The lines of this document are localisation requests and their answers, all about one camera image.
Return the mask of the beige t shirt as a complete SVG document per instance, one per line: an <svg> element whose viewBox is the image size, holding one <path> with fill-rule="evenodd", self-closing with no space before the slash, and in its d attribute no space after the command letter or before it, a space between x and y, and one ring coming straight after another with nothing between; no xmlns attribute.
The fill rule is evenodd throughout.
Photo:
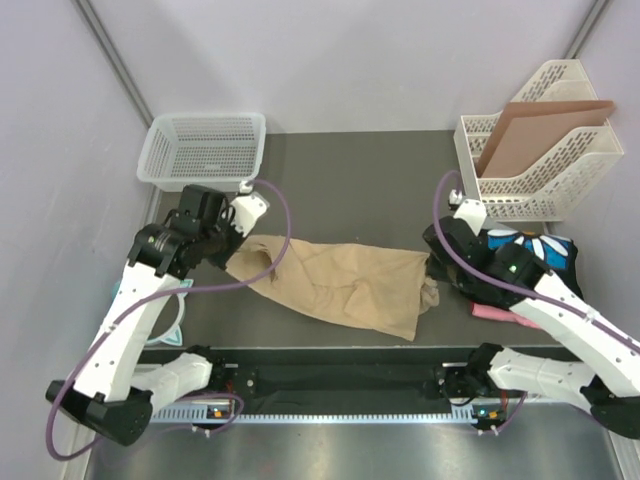
<svg viewBox="0 0 640 480"><path fill-rule="evenodd" d="M429 254L363 244L320 244L253 235L227 262L238 281L274 266L250 287L311 318L412 341L419 316L439 305Z"/></svg>

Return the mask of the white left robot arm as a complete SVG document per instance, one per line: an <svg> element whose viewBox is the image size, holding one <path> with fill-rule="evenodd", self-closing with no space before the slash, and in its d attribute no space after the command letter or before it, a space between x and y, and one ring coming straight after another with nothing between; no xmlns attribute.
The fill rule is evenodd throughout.
<svg viewBox="0 0 640 480"><path fill-rule="evenodd" d="M268 209L251 187L230 198L188 185L178 207L135 235L119 288L89 350L66 379L51 382L46 391L52 409L45 439L52 457L64 457L53 442L58 413L100 440L131 446L161 409L189 395L212 397L224 390L228 365L209 347L190 347L143 374L136 366L168 299L197 293L182 284L188 273L202 261L224 268Z"/></svg>

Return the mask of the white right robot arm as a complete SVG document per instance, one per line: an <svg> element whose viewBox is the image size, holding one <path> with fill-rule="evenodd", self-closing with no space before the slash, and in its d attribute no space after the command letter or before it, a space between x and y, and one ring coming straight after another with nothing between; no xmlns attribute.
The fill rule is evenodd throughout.
<svg viewBox="0 0 640 480"><path fill-rule="evenodd" d="M572 361L529 356L483 343L465 380L477 396L518 390L569 404L628 439L639 437L639 343L586 304L555 271L556 262L517 234L492 239L452 216L423 233L427 271L464 297L520 316L574 355Z"/></svg>

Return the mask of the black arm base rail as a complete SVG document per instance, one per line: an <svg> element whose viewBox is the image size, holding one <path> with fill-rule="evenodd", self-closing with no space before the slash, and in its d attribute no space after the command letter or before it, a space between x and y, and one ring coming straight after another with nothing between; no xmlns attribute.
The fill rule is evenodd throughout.
<svg viewBox="0 0 640 480"><path fill-rule="evenodd" d="M501 390L484 371L494 344L472 347L214 348L152 349L145 364L183 353L213 362L215 390L263 399L285 393L412 392L425 399L481 398Z"/></svg>

